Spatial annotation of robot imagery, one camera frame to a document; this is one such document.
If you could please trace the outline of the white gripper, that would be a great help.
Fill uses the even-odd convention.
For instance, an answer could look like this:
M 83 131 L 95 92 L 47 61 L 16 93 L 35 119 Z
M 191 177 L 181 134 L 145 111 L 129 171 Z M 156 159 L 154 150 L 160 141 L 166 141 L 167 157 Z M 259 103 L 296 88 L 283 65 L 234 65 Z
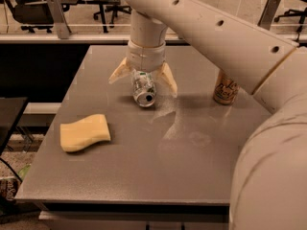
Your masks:
M 126 58 L 113 71 L 108 79 L 109 84 L 113 84 L 119 79 L 127 77 L 132 68 L 137 71 L 151 73 L 155 71 L 156 80 L 168 89 L 169 93 L 177 97 L 177 83 L 174 79 L 169 64 L 165 61 L 165 45 L 158 47 L 142 47 L 131 40 L 128 43 Z

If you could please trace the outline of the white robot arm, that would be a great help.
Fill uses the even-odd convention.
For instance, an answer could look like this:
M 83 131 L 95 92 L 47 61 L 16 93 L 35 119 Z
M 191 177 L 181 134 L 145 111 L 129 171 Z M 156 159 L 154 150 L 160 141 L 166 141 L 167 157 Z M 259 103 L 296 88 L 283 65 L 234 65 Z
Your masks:
M 198 0 L 125 1 L 130 41 L 112 81 L 154 72 L 175 91 L 164 51 L 171 28 L 272 113 L 237 160 L 229 230 L 307 230 L 305 48 Z

